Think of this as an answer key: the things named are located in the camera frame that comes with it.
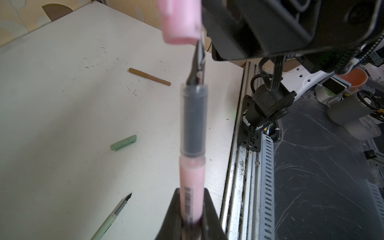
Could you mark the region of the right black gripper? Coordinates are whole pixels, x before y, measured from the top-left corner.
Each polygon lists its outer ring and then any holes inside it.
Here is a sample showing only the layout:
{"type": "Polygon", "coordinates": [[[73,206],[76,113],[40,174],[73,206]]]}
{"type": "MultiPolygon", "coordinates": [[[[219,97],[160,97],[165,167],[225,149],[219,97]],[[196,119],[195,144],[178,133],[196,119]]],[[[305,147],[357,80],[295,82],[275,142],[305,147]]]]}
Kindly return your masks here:
{"type": "Polygon", "coordinates": [[[216,61],[347,49],[384,32],[383,1],[203,1],[216,61]]]}

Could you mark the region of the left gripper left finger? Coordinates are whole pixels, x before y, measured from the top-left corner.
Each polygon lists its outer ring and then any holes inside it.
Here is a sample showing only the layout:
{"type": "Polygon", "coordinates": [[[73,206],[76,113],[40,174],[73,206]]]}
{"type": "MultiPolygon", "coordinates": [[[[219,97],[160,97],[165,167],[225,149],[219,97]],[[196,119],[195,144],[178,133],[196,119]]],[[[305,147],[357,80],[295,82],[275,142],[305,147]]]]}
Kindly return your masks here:
{"type": "Polygon", "coordinates": [[[182,217],[180,189],[174,191],[169,208],[165,215],[163,224],[155,240],[181,240],[182,239],[182,217]]]}

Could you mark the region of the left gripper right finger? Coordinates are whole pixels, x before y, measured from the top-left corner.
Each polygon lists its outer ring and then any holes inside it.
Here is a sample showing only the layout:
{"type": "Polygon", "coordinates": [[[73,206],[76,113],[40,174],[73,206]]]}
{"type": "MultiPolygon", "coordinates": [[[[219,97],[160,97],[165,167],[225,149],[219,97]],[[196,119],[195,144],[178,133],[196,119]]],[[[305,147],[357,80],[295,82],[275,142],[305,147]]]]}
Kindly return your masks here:
{"type": "Polygon", "coordinates": [[[202,240],[227,240],[220,219],[216,213],[211,195],[204,189],[204,208],[202,215],[202,240]]]}

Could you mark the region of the pink pen cap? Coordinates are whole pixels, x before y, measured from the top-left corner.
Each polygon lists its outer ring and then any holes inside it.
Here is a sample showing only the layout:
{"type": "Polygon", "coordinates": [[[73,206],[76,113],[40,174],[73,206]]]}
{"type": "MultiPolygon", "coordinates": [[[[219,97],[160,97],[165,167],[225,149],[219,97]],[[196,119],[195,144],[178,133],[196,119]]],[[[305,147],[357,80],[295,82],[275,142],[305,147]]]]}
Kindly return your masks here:
{"type": "Polygon", "coordinates": [[[202,36],[202,1],[157,1],[163,39],[170,45],[194,45],[202,36]]]}

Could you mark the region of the green pen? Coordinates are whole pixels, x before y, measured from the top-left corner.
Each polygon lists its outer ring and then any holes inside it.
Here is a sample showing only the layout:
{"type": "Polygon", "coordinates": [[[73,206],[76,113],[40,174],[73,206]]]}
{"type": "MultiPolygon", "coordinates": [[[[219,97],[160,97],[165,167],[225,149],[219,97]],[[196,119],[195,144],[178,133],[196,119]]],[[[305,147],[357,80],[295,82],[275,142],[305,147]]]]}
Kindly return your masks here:
{"type": "Polygon", "coordinates": [[[102,237],[105,235],[105,233],[108,231],[108,229],[112,226],[114,221],[119,216],[120,212],[124,209],[125,205],[129,201],[129,199],[132,197],[133,193],[129,193],[125,198],[123,198],[119,204],[115,207],[115,209],[111,212],[111,214],[105,219],[105,221],[102,223],[102,225],[99,227],[99,229],[96,231],[96,233],[93,235],[91,240],[101,240],[102,237]]]}

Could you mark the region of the pink pen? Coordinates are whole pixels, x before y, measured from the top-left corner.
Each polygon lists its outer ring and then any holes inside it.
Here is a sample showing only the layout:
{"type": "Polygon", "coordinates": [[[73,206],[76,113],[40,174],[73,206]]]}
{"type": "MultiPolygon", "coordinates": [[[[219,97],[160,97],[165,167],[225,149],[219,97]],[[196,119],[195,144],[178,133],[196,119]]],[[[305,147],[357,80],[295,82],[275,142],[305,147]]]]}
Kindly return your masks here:
{"type": "Polygon", "coordinates": [[[203,214],[208,107],[205,62],[204,44],[199,40],[190,75],[181,89],[180,200],[186,225],[197,224],[203,214]]]}

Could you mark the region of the brown pen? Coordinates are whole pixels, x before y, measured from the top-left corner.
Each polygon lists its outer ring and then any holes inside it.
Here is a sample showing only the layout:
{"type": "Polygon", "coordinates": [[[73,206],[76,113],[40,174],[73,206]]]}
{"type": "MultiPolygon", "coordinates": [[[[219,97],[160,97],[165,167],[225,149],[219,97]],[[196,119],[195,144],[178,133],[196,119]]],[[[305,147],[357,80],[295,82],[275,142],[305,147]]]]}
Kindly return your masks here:
{"type": "Polygon", "coordinates": [[[147,73],[144,73],[142,71],[139,71],[139,70],[136,70],[136,69],[133,69],[133,68],[129,68],[128,72],[130,72],[130,73],[132,73],[132,74],[134,74],[136,76],[140,76],[142,78],[145,78],[145,79],[148,79],[148,80],[151,80],[151,81],[154,81],[154,82],[166,85],[166,86],[171,86],[171,83],[168,82],[168,81],[165,81],[163,79],[157,78],[155,76],[149,75],[147,73]]]}

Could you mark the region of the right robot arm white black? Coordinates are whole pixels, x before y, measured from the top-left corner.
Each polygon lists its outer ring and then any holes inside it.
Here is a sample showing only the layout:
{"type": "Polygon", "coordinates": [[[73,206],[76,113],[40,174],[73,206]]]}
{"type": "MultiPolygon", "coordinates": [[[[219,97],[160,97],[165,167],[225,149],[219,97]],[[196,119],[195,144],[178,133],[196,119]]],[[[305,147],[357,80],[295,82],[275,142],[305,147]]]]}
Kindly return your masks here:
{"type": "Polygon", "coordinates": [[[215,61],[260,59],[238,136],[255,152],[294,101],[349,73],[384,37],[383,1],[203,1],[202,11],[215,61]]]}

